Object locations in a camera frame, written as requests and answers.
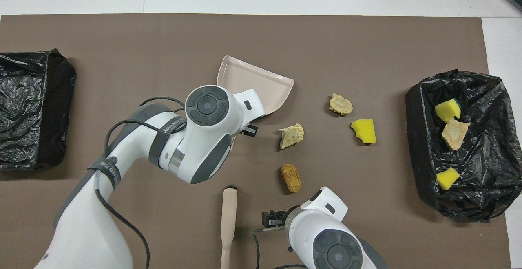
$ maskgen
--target black cable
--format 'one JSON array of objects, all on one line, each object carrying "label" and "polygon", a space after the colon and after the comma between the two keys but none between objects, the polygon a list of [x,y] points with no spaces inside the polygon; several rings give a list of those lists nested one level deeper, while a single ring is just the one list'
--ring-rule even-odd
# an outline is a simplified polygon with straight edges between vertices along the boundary
[{"label": "black cable", "polygon": [[111,138],[111,134],[112,132],[118,127],[118,126],[121,126],[122,124],[125,124],[125,123],[137,123],[137,124],[141,124],[142,126],[147,126],[148,128],[151,128],[155,131],[160,131],[159,128],[155,127],[155,126],[151,126],[150,124],[148,124],[147,122],[143,122],[143,121],[140,121],[140,120],[135,120],[135,119],[126,119],[126,120],[121,120],[120,122],[118,122],[117,124],[114,124],[111,129],[108,131],[106,137],[105,137],[105,149],[103,151],[103,157],[107,157],[108,156],[108,148],[109,148],[109,143],[108,141],[110,140]]},{"label": "black cable", "polygon": [[136,234],[138,234],[139,238],[142,239],[143,245],[145,246],[145,251],[147,253],[147,263],[145,265],[145,269],[149,269],[149,261],[150,261],[150,251],[149,251],[149,244],[147,244],[147,240],[143,236],[143,234],[136,228],[136,226],[132,225],[127,219],[125,219],[122,215],[120,215],[118,212],[116,212],[115,209],[113,209],[110,204],[107,203],[107,201],[101,196],[100,190],[95,189],[96,196],[98,200],[101,202],[101,204],[109,210],[112,215],[114,215],[116,218],[118,218],[121,222],[123,222],[125,225],[129,226]]},{"label": "black cable", "polygon": [[151,102],[153,100],[169,100],[169,101],[173,101],[173,102],[176,102],[176,103],[180,104],[181,106],[183,106],[183,109],[185,109],[185,103],[181,102],[180,100],[177,100],[177,99],[171,98],[171,97],[163,97],[163,96],[147,99],[143,103],[141,103],[140,106],[143,106],[146,103],[149,103],[149,102]]},{"label": "black cable", "polygon": [[308,268],[308,267],[306,267],[305,265],[301,265],[301,264],[291,264],[291,265],[279,266],[274,269],[285,269],[285,268]]},{"label": "black cable", "polygon": [[[257,262],[256,269],[259,269],[259,241],[257,241],[256,232],[264,232],[262,229],[252,231],[252,237],[254,237],[254,241],[256,242],[256,250],[257,250]],[[286,268],[308,268],[305,265],[301,264],[290,264],[290,265],[282,265],[274,269],[286,269]]]},{"label": "black cable", "polygon": [[[183,109],[185,109],[185,104],[175,98],[169,98],[169,97],[154,97],[154,98],[150,98],[148,100],[145,100],[143,103],[140,104],[140,106],[144,105],[145,103],[147,102],[150,102],[152,100],[159,100],[159,99],[163,99],[163,100],[171,100],[171,101],[174,101],[174,102],[177,102],[178,104],[180,104],[181,106],[183,106],[182,108],[179,108],[179,109],[176,109],[175,111],[173,112],[177,112],[177,111],[181,111]],[[105,147],[104,147],[104,152],[103,152],[103,157],[107,157],[108,154],[109,154],[109,143],[108,141],[111,139],[111,134],[112,132],[118,127],[118,126],[121,126],[122,124],[126,124],[126,123],[137,123],[137,124],[140,124],[142,126],[147,126],[148,128],[152,129],[152,130],[155,130],[156,132],[159,132],[160,129],[155,127],[155,126],[152,126],[151,124],[148,124],[147,122],[143,122],[143,121],[140,121],[140,120],[135,120],[135,119],[126,119],[126,120],[121,120],[120,122],[118,122],[117,124],[114,124],[111,129],[107,132],[107,135],[105,137]],[[187,123],[182,123],[180,124],[179,126],[177,126],[174,131],[172,133],[177,133],[177,132],[181,132],[182,130],[184,130],[185,128],[187,127]],[[114,208],[112,208],[110,206],[110,204],[107,203],[107,201],[102,197],[101,193],[100,193],[100,190],[99,189],[95,189],[95,194],[98,198],[98,200],[101,202],[101,204],[108,210],[112,213],[112,215],[114,215],[116,218],[118,218],[121,222],[123,222],[125,225],[127,225],[129,228],[131,228],[134,232],[136,232],[136,234],[138,234],[139,238],[142,240],[143,242],[143,245],[145,246],[145,252],[147,254],[147,263],[145,265],[145,269],[148,269],[149,268],[149,262],[150,262],[150,250],[149,250],[149,244],[147,243],[147,240],[145,239],[145,236],[143,236],[143,234],[140,232],[140,230],[138,230],[138,228],[136,228],[136,226],[132,225],[132,223],[130,223],[127,219],[125,219],[122,215],[120,215]]]},{"label": "black cable", "polygon": [[259,269],[259,242],[257,241],[256,232],[262,232],[263,230],[254,230],[252,232],[252,236],[254,237],[254,241],[256,242],[256,249],[257,249],[257,262],[256,262],[256,269]]}]

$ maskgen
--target garbage bag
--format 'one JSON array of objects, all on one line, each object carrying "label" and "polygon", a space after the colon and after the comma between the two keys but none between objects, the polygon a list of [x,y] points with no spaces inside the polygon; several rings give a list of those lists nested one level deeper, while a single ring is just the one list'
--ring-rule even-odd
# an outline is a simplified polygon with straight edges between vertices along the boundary
[{"label": "garbage bag", "polygon": [[0,170],[34,170],[65,155],[76,72],[58,50],[0,53]]},{"label": "garbage bag", "polygon": [[[457,99],[460,122],[471,123],[462,147],[442,138],[445,122],[435,106]],[[452,70],[426,78],[406,94],[411,165],[418,194],[442,215],[489,221],[501,215],[522,190],[522,152],[509,95],[501,78]],[[436,174],[453,167],[460,178],[449,188]]]}]

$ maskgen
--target brush handle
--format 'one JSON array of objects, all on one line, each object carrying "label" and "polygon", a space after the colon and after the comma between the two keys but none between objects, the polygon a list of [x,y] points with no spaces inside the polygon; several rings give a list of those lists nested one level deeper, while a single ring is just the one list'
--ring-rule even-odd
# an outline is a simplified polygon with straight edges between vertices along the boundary
[{"label": "brush handle", "polygon": [[237,190],[228,188],[223,191],[223,210],[221,212],[221,269],[230,268],[230,249],[234,239],[235,214],[237,208]]}]

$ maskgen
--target velcro strap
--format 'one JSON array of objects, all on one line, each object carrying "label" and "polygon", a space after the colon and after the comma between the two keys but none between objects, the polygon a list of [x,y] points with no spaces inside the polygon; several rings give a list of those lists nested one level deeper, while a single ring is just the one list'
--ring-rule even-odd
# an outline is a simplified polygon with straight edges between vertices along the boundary
[{"label": "velcro strap", "polygon": [[149,161],[152,164],[161,168],[160,156],[161,151],[165,147],[166,141],[168,141],[168,138],[172,132],[181,127],[181,125],[184,123],[187,123],[187,120],[184,117],[176,116],[164,124],[162,128],[160,128],[160,131],[158,131],[156,137],[154,138],[153,144],[150,146]]},{"label": "velcro strap", "polygon": [[114,156],[111,156],[109,158],[99,157],[87,169],[97,169],[101,171],[103,174],[105,174],[111,181],[112,190],[114,190],[116,186],[119,184],[119,182],[122,180],[122,176],[119,173],[119,169],[118,167],[116,167],[117,162],[118,159]]}]

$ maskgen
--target wire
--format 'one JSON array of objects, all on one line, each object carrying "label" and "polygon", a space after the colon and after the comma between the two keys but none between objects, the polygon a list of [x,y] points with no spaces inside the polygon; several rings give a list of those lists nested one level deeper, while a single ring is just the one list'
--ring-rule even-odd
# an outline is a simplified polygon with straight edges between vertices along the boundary
[{"label": "wire", "polygon": [[181,102],[180,100],[177,100],[177,99],[175,99],[175,98],[171,98],[171,97],[163,97],[163,96],[160,96],[160,97],[154,97],[154,98],[149,98],[149,99],[143,101],[143,102],[140,104],[140,106],[143,106],[143,105],[145,105],[146,103],[149,103],[149,102],[151,102],[151,101],[153,101],[153,100],[169,100],[169,101],[173,101],[173,102],[176,102],[176,103],[180,104],[181,106],[183,106],[182,109],[185,109],[185,103]]},{"label": "wire", "polygon": [[143,242],[143,245],[145,246],[145,252],[147,254],[147,263],[145,265],[145,269],[148,269],[149,268],[149,262],[150,262],[150,251],[149,251],[149,244],[147,244],[147,240],[145,239],[145,237],[143,236],[143,234],[140,232],[140,230],[138,230],[138,228],[136,228],[136,226],[132,225],[132,223],[130,223],[127,219],[125,219],[122,215],[120,215],[114,208],[112,208],[110,206],[110,204],[107,203],[107,201],[102,197],[101,193],[100,193],[100,188],[99,188],[99,180],[100,180],[100,177],[99,177],[99,174],[100,174],[100,171],[97,170],[96,171],[96,180],[95,180],[95,194],[98,198],[98,200],[101,202],[101,204],[109,211],[112,213],[112,215],[114,215],[116,218],[118,218],[121,222],[123,222],[125,225],[127,225],[129,228],[131,228],[132,230],[134,230],[134,232],[136,232],[136,234],[138,234],[139,238],[142,239],[142,242]]},{"label": "wire", "polygon": [[256,269],[259,269],[259,242],[257,241],[256,232],[263,232],[262,229],[260,230],[254,230],[252,232],[252,236],[254,237],[254,241],[256,242],[256,250],[257,250],[257,262],[256,262]]},{"label": "wire", "polygon": [[[256,269],[259,269],[259,257],[260,257],[260,253],[259,253],[259,241],[257,241],[257,237],[256,237],[256,232],[267,232],[267,231],[270,231],[270,230],[281,230],[283,227],[275,227],[275,228],[267,228],[267,229],[258,229],[258,230],[254,230],[252,231],[252,237],[254,238],[254,241],[256,243],[256,250],[257,250],[257,262],[256,262]],[[283,265],[283,266],[279,266],[277,268],[274,268],[274,269],[286,269],[286,268],[308,268],[306,267],[305,265],[301,265],[301,264],[290,264],[290,265]]]},{"label": "wire", "polygon": [[305,265],[301,265],[301,264],[291,264],[291,265],[279,266],[274,269],[285,269],[285,268],[308,268],[308,267],[306,267]]},{"label": "wire", "polygon": [[135,120],[135,119],[126,119],[126,120],[121,120],[120,122],[118,122],[117,124],[114,124],[111,129],[108,131],[106,137],[105,137],[105,149],[103,151],[103,157],[107,157],[108,156],[108,148],[109,148],[109,143],[108,141],[110,140],[111,138],[111,134],[112,132],[118,127],[118,126],[121,126],[122,124],[125,124],[125,123],[137,123],[137,124],[141,124],[142,126],[147,126],[148,128],[151,128],[152,130],[155,130],[155,131],[160,131],[159,128],[155,127],[155,126],[151,126],[150,124],[148,124],[147,122],[143,122],[143,121],[140,121],[140,120]]},{"label": "wire", "polygon": [[[145,103],[147,102],[150,102],[152,100],[159,100],[159,99],[162,99],[162,100],[170,100],[170,101],[174,101],[178,104],[180,104],[182,107],[179,108],[179,109],[176,109],[174,110],[173,112],[177,112],[177,111],[181,111],[183,109],[185,109],[185,104],[183,102],[181,102],[180,100],[177,100],[175,98],[170,98],[170,97],[154,97],[154,98],[150,98],[148,100],[145,100],[143,103],[140,104],[140,106],[144,105]],[[147,122],[144,122],[144,121],[140,121],[140,120],[135,120],[135,119],[126,119],[126,120],[121,120],[120,122],[118,122],[117,124],[114,124],[111,129],[107,132],[107,135],[105,137],[105,146],[104,146],[104,151],[103,151],[103,157],[108,157],[108,154],[109,154],[109,143],[108,141],[110,141],[111,139],[111,134],[112,132],[118,127],[118,126],[121,126],[122,124],[126,124],[126,123],[137,123],[137,124],[140,124],[142,126],[147,126],[148,128],[156,131],[156,132],[159,132],[160,129],[155,127],[155,126],[152,126],[151,124],[148,124]],[[172,133],[177,133],[177,132],[181,132],[182,130],[184,130],[185,128],[187,127],[187,123],[182,123],[182,124],[179,124],[179,126],[177,126],[174,131]],[[149,263],[150,263],[150,250],[149,250],[149,244],[147,243],[147,240],[145,239],[145,236],[143,236],[143,234],[140,232],[140,230],[138,230],[138,228],[136,228],[136,226],[132,225],[132,223],[130,223],[127,219],[125,219],[125,217],[123,217],[120,213],[118,213],[114,208],[112,208],[110,206],[110,204],[107,203],[107,201],[102,197],[101,193],[100,193],[100,171],[97,170],[96,171],[96,174],[95,174],[95,194],[96,194],[96,197],[98,198],[98,200],[101,202],[101,204],[109,211],[112,213],[112,215],[114,215],[116,218],[118,218],[121,222],[123,222],[125,225],[127,225],[129,228],[131,228],[134,232],[136,232],[136,234],[138,234],[139,238],[142,240],[143,242],[143,245],[145,246],[145,252],[147,254],[147,263],[145,265],[145,269],[148,269],[149,268]]]}]

